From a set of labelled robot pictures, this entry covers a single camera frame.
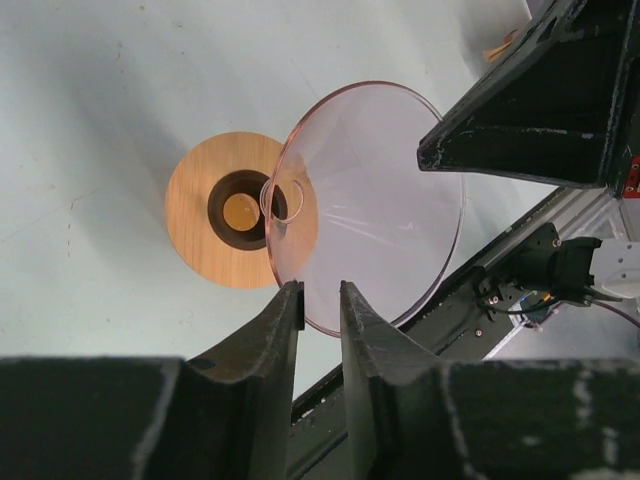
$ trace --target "cable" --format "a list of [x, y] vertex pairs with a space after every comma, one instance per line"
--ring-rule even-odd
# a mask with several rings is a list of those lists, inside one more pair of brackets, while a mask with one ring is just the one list
[[591, 302], [593, 305], [597, 305], [600, 308], [604, 308], [605, 310], [609, 310], [612, 313], [615, 313], [616, 315], [620, 315], [622, 318], [624, 318], [626, 321], [632, 323], [633, 325], [636, 326], [636, 328], [640, 329], [640, 322], [638, 320], [636, 320], [635, 318], [633, 318], [631, 315], [629, 315], [626, 312], [623, 312], [622, 310], [617, 309], [616, 307], [612, 307], [611, 305], [604, 303], [604, 302], [600, 302], [598, 300], [594, 300]]
[[523, 310], [502, 310], [500, 308], [495, 308], [489, 304], [486, 303], [482, 303], [480, 301], [478, 301], [478, 306], [484, 310], [491, 310], [495, 313], [502, 313], [504, 315], [526, 315], [527, 313], [535, 313], [535, 312], [540, 312], [546, 308], [552, 307], [553, 305], [555, 305], [556, 303], [558, 303], [556, 300], [554, 300], [553, 298], [549, 299], [549, 300], [542, 300], [538, 303], [536, 303], [535, 305], [529, 307], [529, 308], [525, 308]]

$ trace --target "small wooden disc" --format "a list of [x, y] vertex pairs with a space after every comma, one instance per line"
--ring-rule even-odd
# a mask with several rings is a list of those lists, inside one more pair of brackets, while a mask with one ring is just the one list
[[[213, 187], [229, 173], [255, 170], [271, 177], [281, 150], [281, 143], [264, 135], [225, 133], [197, 145], [174, 170], [165, 198], [169, 237], [187, 265], [208, 280], [233, 288], [275, 283], [266, 247], [246, 251], [229, 246], [213, 231], [207, 206]], [[225, 220], [248, 230], [260, 216], [256, 207], [251, 199], [234, 195], [225, 203]]]

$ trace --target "pink rim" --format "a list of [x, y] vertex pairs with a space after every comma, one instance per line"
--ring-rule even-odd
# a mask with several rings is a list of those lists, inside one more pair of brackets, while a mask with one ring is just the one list
[[[440, 113], [438, 112], [438, 110], [436, 110], [436, 108], [427, 100], [425, 99], [422, 95], [420, 95], [418, 92], [416, 92], [415, 90], [412, 90], [408, 87], [405, 87], [404, 85], [400, 85], [398, 83], [394, 83], [394, 82], [387, 82], [387, 81], [383, 81], [383, 80], [367, 80], [364, 82], [357, 82], [357, 83], [352, 83], [350, 85], [347, 85], [345, 87], [342, 87], [332, 93], [330, 93], [329, 95], [327, 95], [326, 97], [324, 97], [322, 100], [320, 100], [318, 103], [316, 103], [313, 107], [311, 107], [311, 109], [300, 119], [300, 121], [296, 124], [296, 126], [294, 127], [294, 129], [291, 131], [291, 133], [289, 134], [289, 136], [287, 137], [287, 140], [285, 141], [283, 147], [282, 147], [282, 151], [280, 152], [280, 157], [278, 158], [278, 162], [276, 163], [276, 167], [273, 171], [273, 174], [271, 175], [270, 178], [270, 182], [269, 182], [269, 189], [268, 189], [268, 195], [267, 195], [267, 201], [266, 201], [266, 210], [265, 210], [265, 237], [266, 237], [266, 243], [267, 243], [267, 253], [269, 255], [269, 262], [271, 264], [271, 270], [273, 271], [273, 275], [276, 279], [276, 282], [278, 283], [279, 287], [282, 287], [282, 285], [284, 284], [282, 282], [282, 279], [280, 278], [280, 275], [278, 274], [278, 269], [276, 267], [275, 264], [275, 260], [274, 260], [274, 255], [273, 252], [271, 250], [271, 242], [270, 242], [270, 226], [271, 226], [271, 215], [266, 213], [266, 212], [271, 212], [271, 203], [272, 203], [272, 199], [273, 199], [273, 193], [274, 193], [274, 188], [275, 188], [275, 178], [278, 175], [278, 171], [280, 170], [280, 166], [282, 164], [282, 161], [287, 153], [287, 150], [289, 148], [289, 146], [293, 143], [293, 141], [296, 138], [297, 133], [299, 132], [299, 130], [304, 126], [304, 124], [306, 123], [306, 121], [319, 109], [321, 108], [323, 105], [325, 105], [327, 102], [329, 102], [331, 99], [333, 99], [334, 97], [355, 89], [355, 88], [360, 88], [360, 87], [365, 87], [365, 86], [370, 86], [370, 85], [386, 85], [386, 86], [390, 86], [390, 87], [396, 87], [402, 90], [405, 90], [409, 93], [411, 93], [412, 95], [414, 95], [418, 100], [420, 100], [430, 111], [431, 113], [433, 113], [433, 115], [438, 119], [438, 121], [442, 120], [442, 115], [440, 115]], [[449, 252], [449, 255], [447, 256], [443, 266], [442, 266], [442, 270], [440, 271], [440, 273], [438, 274], [438, 276], [436, 277], [436, 280], [434, 281], [434, 283], [431, 285], [431, 287], [425, 292], [425, 294], [420, 297], [420, 299], [418, 299], [418, 301], [416, 303], [414, 303], [409, 309], [407, 309], [407, 311], [405, 313], [403, 313], [402, 315], [400, 315], [398, 318], [396, 318], [393, 321], [390, 321], [389, 323], [391, 323], [392, 325], [402, 325], [403, 323], [405, 323], [406, 321], [408, 321], [420, 308], [422, 308], [428, 301], [429, 298], [431, 297], [431, 295], [435, 292], [435, 290], [440, 286], [440, 284], [442, 283], [442, 280], [444, 278], [444, 274], [449, 266], [449, 263], [451, 262], [451, 259], [453, 258], [453, 255], [458, 247], [458, 243], [460, 241], [460, 233], [462, 232], [462, 224], [463, 224], [463, 220], [464, 220], [464, 211], [465, 211], [465, 202], [466, 202], [466, 194], [465, 194], [465, 182], [464, 182], [464, 177], [462, 175], [460, 175], [460, 182], [461, 182], [461, 193], [462, 193], [462, 198], [461, 198], [461, 208], [460, 208], [460, 216], [458, 218], [458, 225], [456, 228], [456, 234], [455, 234], [455, 238], [454, 238], [454, 242], [453, 245], [451, 246], [451, 250]], [[340, 334], [334, 332], [333, 330], [328, 330], [316, 323], [313, 322], [313, 320], [311, 320], [309, 317], [307, 317], [305, 315], [305, 321], [311, 325], [313, 328], [315, 328], [316, 330], [321, 331], [322, 333], [325, 333], [327, 335], [330, 335], [332, 337], [336, 337], [339, 338]]]

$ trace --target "wooden coaster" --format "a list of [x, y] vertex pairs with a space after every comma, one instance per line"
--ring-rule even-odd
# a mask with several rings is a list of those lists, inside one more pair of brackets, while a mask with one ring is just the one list
[[[208, 280], [233, 288], [275, 283], [264, 227], [260, 240], [256, 224], [261, 212], [255, 177], [272, 175], [281, 150], [281, 143], [264, 135], [225, 133], [196, 146], [174, 170], [165, 198], [169, 237], [182, 259]], [[238, 179], [220, 190], [232, 177]], [[214, 187], [219, 195], [212, 194]]]

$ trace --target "clear glass lid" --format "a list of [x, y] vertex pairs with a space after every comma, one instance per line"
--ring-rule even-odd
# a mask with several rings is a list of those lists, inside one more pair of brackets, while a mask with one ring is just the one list
[[[321, 100], [282, 150], [261, 199], [280, 285], [305, 286], [305, 315], [340, 332], [340, 282], [354, 282], [395, 325], [439, 285], [460, 236], [459, 173], [418, 170], [416, 150], [437, 111], [401, 85], [364, 82]], [[286, 208], [274, 209], [274, 202]]]

